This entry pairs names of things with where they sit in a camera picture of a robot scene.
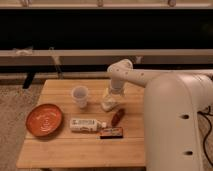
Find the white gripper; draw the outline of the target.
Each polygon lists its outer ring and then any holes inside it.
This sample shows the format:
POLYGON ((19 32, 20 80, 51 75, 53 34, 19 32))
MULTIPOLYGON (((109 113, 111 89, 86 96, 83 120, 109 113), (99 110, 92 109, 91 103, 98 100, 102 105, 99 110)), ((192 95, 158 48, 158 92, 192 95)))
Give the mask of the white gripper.
POLYGON ((119 79, 111 79, 106 90, 106 98, 119 99, 125 96, 124 93, 125 82, 119 79))

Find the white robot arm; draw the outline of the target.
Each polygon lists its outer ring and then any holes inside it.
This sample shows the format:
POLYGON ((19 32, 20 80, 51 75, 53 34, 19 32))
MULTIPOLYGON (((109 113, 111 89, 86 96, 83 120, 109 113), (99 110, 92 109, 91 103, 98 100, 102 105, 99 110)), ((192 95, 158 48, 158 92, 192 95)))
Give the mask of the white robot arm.
POLYGON ((204 171, 198 113, 213 105, 213 69, 135 69, 123 59, 107 73, 113 94, 144 88, 146 171, 204 171))

